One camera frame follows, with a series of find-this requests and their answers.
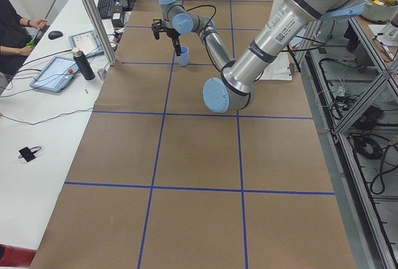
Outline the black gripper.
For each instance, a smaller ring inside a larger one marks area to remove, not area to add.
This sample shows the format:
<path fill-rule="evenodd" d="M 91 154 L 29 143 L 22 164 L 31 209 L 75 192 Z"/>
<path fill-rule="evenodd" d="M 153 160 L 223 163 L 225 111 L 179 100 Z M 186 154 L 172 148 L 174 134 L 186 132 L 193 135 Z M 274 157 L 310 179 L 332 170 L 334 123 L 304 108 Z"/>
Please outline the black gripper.
<path fill-rule="evenodd" d="M 151 30 L 156 40 L 160 39 L 160 33 L 166 33 L 166 35 L 172 39 L 172 45 L 174 46 L 176 56 L 179 57 L 182 54 L 177 31 L 174 28 L 168 27 L 162 19 L 153 19 Z"/>

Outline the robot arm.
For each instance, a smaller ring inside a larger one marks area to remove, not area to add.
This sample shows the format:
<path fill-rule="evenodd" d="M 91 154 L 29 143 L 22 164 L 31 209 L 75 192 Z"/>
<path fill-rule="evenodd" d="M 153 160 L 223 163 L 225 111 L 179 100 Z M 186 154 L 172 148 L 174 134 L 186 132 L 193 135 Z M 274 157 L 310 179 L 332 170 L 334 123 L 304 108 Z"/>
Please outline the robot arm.
<path fill-rule="evenodd" d="M 177 0 L 159 0 L 162 18 L 154 20 L 155 39 L 165 32 L 177 55 L 179 36 L 196 33 L 220 72 L 203 86 L 203 100 L 216 113 L 238 111 L 253 101 L 254 81 L 309 22 L 360 15 L 365 0 L 284 0 L 237 60 L 232 58 L 209 17 L 188 12 Z"/>

